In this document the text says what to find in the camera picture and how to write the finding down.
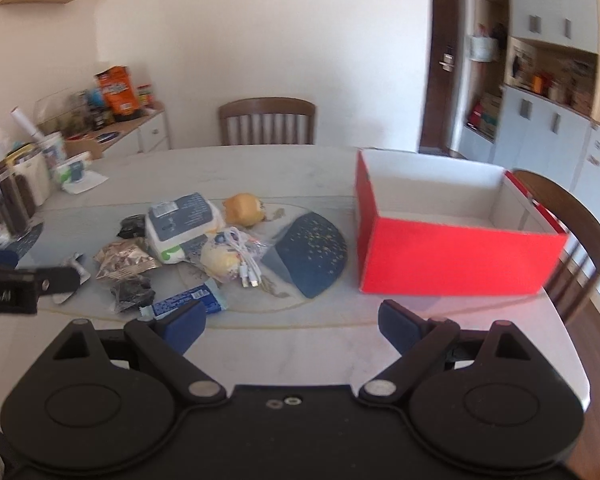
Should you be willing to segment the clear bag black snack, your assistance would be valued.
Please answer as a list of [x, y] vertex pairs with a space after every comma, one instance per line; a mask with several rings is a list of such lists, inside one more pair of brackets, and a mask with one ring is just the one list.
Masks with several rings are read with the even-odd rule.
[[114, 297], [114, 312], [116, 313], [150, 306], [156, 296], [150, 279], [141, 275], [115, 282], [111, 286], [110, 292]]

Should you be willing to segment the blue wafer packet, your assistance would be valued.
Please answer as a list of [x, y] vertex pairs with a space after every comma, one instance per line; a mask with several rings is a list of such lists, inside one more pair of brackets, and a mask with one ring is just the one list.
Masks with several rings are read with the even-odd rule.
[[206, 309], [207, 314], [220, 313], [228, 309], [227, 303], [221, 294], [219, 286], [213, 278], [185, 292], [180, 292], [170, 298], [154, 302], [150, 306], [140, 307], [142, 318], [160, 320], [173, 311], [185, 307], [192, 302], [199, 302]]

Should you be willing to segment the gold foil snack bag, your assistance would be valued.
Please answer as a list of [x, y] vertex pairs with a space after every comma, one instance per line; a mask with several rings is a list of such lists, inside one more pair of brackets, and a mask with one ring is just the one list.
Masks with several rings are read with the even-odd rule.
[[112, 242], [94, 255], [98, 280], [123, 281], [160, 268], [161, 263], [147, 250], [142, 238]]

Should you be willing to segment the blueberry bread packet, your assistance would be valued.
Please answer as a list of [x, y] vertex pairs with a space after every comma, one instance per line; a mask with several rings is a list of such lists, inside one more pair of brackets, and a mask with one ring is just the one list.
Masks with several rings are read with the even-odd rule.
[[231, 226], [207, 234], [188, 258], [219, 283], [238, 280], [242, 287], [256, 288], [262, 282], [260, 261], [268, 248], [270, 245], [260, 238]]

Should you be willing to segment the black sesame snack packet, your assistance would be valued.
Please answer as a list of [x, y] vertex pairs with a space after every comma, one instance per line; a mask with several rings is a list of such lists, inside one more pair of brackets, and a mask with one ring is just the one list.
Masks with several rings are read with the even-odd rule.
[[132, 240], [132, 238], [144, 238], [145, 233], [145, 216], [143, 214], [133, 214], [120, 222], [117, 237], [122, 238], [122, 240]]

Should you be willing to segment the white blue tissue pack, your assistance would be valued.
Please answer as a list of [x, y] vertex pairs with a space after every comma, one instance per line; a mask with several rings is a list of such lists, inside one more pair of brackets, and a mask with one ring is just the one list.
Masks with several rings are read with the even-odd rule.
[[198, 254], [208, 237], [224, 228], [218, 207], [200, 193], [152, 205], [145, 216], [145, 240], [163, 264]]

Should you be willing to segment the yellow plush toy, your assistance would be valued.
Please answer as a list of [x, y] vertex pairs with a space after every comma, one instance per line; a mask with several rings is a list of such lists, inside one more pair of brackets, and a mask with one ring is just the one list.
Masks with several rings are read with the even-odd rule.
[[225, 221], [232, 226], [251, 228], [265, 219], [259, 197], [250, 193], [234, 195], [223, 202]]

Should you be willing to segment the silver white foil packet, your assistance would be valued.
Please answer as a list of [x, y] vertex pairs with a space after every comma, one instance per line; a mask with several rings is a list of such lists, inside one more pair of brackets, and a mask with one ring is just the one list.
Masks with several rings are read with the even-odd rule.
[[60, 269], [54, 274], [52, 281], [52, 300], [54, 304], [67, 302], [81, 286], [91, 279], [91, 273], [83, 263], [84, 255], [75, 252], [65, 258]]

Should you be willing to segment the green white tissue box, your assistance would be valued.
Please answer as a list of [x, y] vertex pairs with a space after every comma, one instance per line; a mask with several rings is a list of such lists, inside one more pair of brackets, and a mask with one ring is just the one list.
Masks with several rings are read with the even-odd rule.
[[58, 185], [79, 182], [83, 179], [84, 172], [91, 166], [92, 161], [93, 157], [90, 152], [74, 155], [53, 168], [53, 178]]

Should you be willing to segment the right wooden chair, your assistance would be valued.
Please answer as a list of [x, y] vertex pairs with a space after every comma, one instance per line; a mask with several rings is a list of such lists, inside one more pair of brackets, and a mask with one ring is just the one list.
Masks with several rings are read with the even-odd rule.
[[600, 284], [600, 222], [576, 196], [535, 172], [513, 175], [567, 234], [557, 266], [544, 285], [562, 322], [569, 324], [591, 300]]

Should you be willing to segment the wooden chair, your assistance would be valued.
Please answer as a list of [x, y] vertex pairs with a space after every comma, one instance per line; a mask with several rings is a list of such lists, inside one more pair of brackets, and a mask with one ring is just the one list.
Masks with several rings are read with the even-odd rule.
[[316, 106], [305, 100], [266, 96], [218, 108], [223, 146], [315, 143]]
[[591, 300], [600, 284], [600, 222], [576, 196], [535, 172], [513, 175], [567, 234], [557, 266], [544, 285], [562, 322], [569, 324]]

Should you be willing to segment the orange snack bag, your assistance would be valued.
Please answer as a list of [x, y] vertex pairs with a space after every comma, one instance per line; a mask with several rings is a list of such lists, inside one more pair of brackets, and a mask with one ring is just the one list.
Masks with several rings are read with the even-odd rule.
[[116, 122], [127, 122], [142, 116], [140, 102], [133, 91], [125, 66], [112, 66], [95, 76], [107, 107]]

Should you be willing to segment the far wooden chair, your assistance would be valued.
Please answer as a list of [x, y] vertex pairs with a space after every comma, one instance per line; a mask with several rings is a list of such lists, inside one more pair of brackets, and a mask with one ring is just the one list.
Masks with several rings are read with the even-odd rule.
[[223, 146], [315, 143], [316, 106], [305, 100], [266, 96], [218, 108]]

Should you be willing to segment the white storage cupboards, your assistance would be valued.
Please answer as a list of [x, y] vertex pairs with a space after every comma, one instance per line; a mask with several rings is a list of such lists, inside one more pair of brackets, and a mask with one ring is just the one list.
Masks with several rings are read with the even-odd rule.
[[492, 63], [471, 62], [460, 154], [593, 193], [600, 186], [600, 0], [475, 0], [472, 35], [479, 24], [500, 52]]

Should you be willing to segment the hanging tote bag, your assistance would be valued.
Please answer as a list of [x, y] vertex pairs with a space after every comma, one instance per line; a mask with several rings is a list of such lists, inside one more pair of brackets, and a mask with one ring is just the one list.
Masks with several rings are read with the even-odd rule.
[[477, 31], [469, 37], [469, 58], [475, 63], [492, 63], [498, 59], [498, 40], [491, 37], [486, 26], [479, 24]]

